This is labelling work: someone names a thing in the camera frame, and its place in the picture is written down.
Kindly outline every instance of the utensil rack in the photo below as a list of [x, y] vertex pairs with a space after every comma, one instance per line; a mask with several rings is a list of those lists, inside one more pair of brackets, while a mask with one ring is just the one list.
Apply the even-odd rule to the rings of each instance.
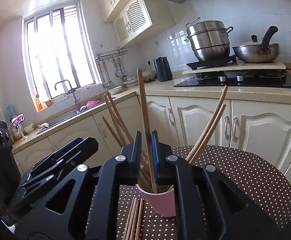
[[125, 55], [127, 53], [128, 53], [127, 49], [116, 49], [116, 50], [96, 54], [96, 55], [94, 55], [94, 59], [96, 62], [104, 61], [104, 60], [109, 61], [112, 58], [120, 57], [120, 56]]

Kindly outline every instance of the window frame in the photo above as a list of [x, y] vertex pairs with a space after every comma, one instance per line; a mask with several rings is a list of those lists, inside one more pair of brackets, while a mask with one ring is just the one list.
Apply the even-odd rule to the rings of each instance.
[[[71, 58], [71, 53], [69, 50], [69, 46], [68, 46], [68, 41], [67, 41], [67, 34], [65, 32], [65, 19], [64, 19], [64, 7], [67, 6], [75, 6], [76, 7], [76, 12], [77, 12], [77, 18], [78, 18], [78, 22], [79, 22], [79, 28], [80, 28], [80, 33], [81, 33], [81, 38], [82, 38], [82, 43], [83, 43], [83, 47], [84, 47], [84, 52], [87, 58], [87, 62], [88, 62], [88, 67], [92, 76], [92, 80], [93, 83], [85, 85], [83, 87], [81, 87], [78, 77], [76, 75], [76, 70]], [[69, 57], [69, 61], [70, 61], [70, 65], [71, 65], [71, 69], [72, 69], [72, 73], [75, 77], [76, 83], [77, 83], [77, 87], [76, 87], [76, 91], [77, 92], [81, 92], [83, 90], [86, 90], [87, 88], [91, 88], [91, 87], [95, 87], [98, 85], [102, 84], [102, 80], [101, 80], [101, 76], [100, 76], [100, 70], [97, 67], [97, 64], [95, 62], [95, 59], [93, 57], [93, 52], [92, 52], [92, 48], [91, 48], [91, 44], [90, 44], [90, 40], [89, 40], [89, 36], [87, 33], [87, 28], [86, 28], [86, 24], [85, 24], [85, 20], [84, 20], [84, 16], [83, 16], [83, 12], [82, 12], [82, 6], [81, 6], [81, 2], [80, 0], [71, 0], [65, 3], [61, 3], [58, 4], [57, 6], [51, 7], [50, 9], [46, 9], [40, 13], [36, 13], [36, 14], [32, 14], [27, 18], [24, 18], [23, 21], [23, 26], [24, 26], [24, 32], [23, 32], [23, 39], [24, 39], [24, 44], [25, 44], [25, 63], [26, 63], [26, 70], [27, 70], [27, 75], [29, 78], [29, 82], [30, 82], [30, 89], [31, 89], [31, 93], [33, 98], [35, 97], [35, 94], [37, 93], [37, 89], [36, 89], [36, 84], [34, 82], [34, 78], [33, 78], [33, 73], [32, 73], [32, 68], [31, 68], [31, 62], [30, 62], [30, 57], [29, 57], [29, 47], [28, 47], [28, 23], [31, 23], [32, 21], [34, 22], [34, 28], [35, 28], [35, 33], [37, 32], [37, 19], [50, 14], [50, 23], [52, 24], [53, 19], [52, 19], [52, 14], [54, 11], [58, 11], [60, 10], [60, 16], [61, 16], [61, 23], [63, 26], [63, 32], [64, 32], [64, 37], [65, 37], [65, 43], [66, 43], [66, 49], [67, 49], [67, 53], [68, 53], [68, 57]], [[43, 71], [42, 71], [42, 65], [41, 65], [41, 61], [39, 58], [39, 55], [37, 55], [38, 58], [38, 63], [39, 63], [39, 67], [42, 73], [42, 79], [43, 79], [43, 85], [45, 88], [45, 91], [47, 93], [48, 98], [53, 99], [54, 103], [57, 103], [59, 101], [64, 100], [65, 98], [68, 97], [68, 95], [61, 94], [58, 95], [54, 98], [51, 97], [46, 79], [44, 77]], [[58, 70], [59, 70], [59, 75], [61, 79], [63, 78], [62, 72], [61, 72], [61, 68], [59, 65], [59, 61], [56, 59], [57, 61], [57, 66], [58, 66]], [[68, 91], [66, 84], [62, 83], [63, 88], [65, 91]]]

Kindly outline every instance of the faucet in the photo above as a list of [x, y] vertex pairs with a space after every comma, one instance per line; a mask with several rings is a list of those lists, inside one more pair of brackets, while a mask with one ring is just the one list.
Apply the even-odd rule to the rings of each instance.
[[61, 81], [58, 81], [58, 82], [54, 85], [54, 89], [57, 90], [57, 85], [60, 84], [60, 83], [65, 83], [66, 81], [68, 81], [69, 86], [70, 86], [70, 90], [67, 91], [66, 93], [69, 93], [69, 92], [72, 93], [73, 98], [75, 99], [76, 107], [77, 107], [78, 111], [80, 112], [80, 108], [81, 108], [81, 105], [80, 105], [80, 103], [79, 103], [80, 98], [77, 99], [76, 94], [75, 94], [76, 89], [75, 89], [75, 88], [72, 88], [71, 83], [70, 83], [70, 81], [69, 81], [68, 79], [63, 79], [63, 80], [61, 80]]

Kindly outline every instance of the gas stove knob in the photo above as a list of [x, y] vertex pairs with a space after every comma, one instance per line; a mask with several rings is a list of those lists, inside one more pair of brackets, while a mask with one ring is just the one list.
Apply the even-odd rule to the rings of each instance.
[[4, 133], [4, 137], [6, 138], [6, 141], [9, 142], [9, 134], [7, 132]]
[[237, 80], [238, 82], [243, 82], [243, 75], [242, 74], [237, 75]]
[[1, 132], [1, 130], [0, 130], [0, 144], [4, 145], [4, 136], [3, 136], [2, 132]]
[[226, 75], [220, 76], [220, 82], [225, 83], [226, 82]]

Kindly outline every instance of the brown polka dot cloth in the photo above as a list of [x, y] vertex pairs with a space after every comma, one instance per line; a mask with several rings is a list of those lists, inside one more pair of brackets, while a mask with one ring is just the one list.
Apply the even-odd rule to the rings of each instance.
[[[186, 158], [193, 146], [175, 147], [173, 154]], [[273, 165], [253, 153], [208, 145], [195, 165], [215, 165], [262, 208], [279, 227], [291, 219], [291, 186]], [[142, 198], [137, 187], [121, 186], [118, 203], [117, 239], [121, 240], [133, 196]], [[175, 217], [158, 215], [143, 203], [140, 240], [177, 240]]]

